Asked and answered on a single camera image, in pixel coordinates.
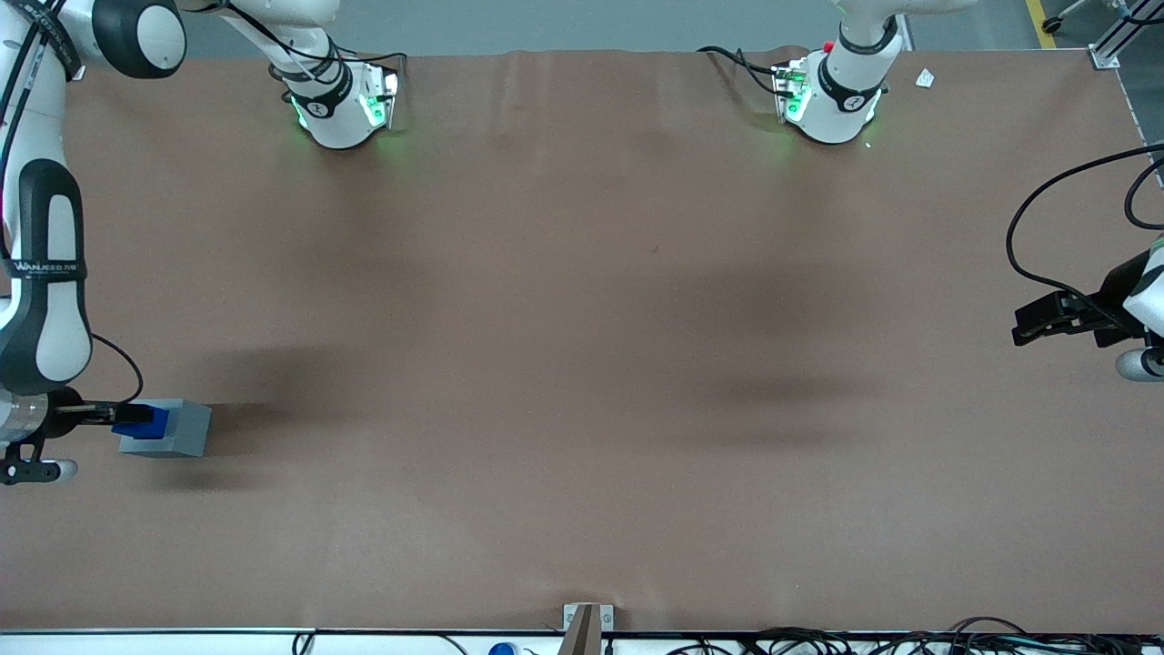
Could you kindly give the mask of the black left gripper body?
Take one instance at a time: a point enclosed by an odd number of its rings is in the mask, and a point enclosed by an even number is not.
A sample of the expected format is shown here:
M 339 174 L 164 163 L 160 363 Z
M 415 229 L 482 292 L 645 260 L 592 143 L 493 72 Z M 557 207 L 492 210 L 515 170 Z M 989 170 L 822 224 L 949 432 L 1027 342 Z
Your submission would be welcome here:
M 1147 270 L 1150 252 L 1143 250 L 1138 256 L 1114 266 L 1105 276 L 1096 293 L 1090 296 L 1101 309 L 1110 314 L 1103 319 L 1103 327 L 1094 332 L 1098 348 L 1110 348 L 1128 340 L 1138 341 L 1143 347 L 1154 347 L 1154 333 L 1123 307 L 1123 302 L 1131 296 L 1133 289 Z

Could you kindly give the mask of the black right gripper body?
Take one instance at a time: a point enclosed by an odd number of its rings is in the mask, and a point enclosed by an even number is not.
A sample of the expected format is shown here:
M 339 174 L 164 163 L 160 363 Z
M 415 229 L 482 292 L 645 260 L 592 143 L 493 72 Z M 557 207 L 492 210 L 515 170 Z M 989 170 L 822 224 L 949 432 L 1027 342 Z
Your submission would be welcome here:
M 83 399 L 74 389 L 55 389 L 47 394 L 42 434 L 62 437 L 78 426 L 108 426 L 113 415 L 113 401 L 92 401 Z

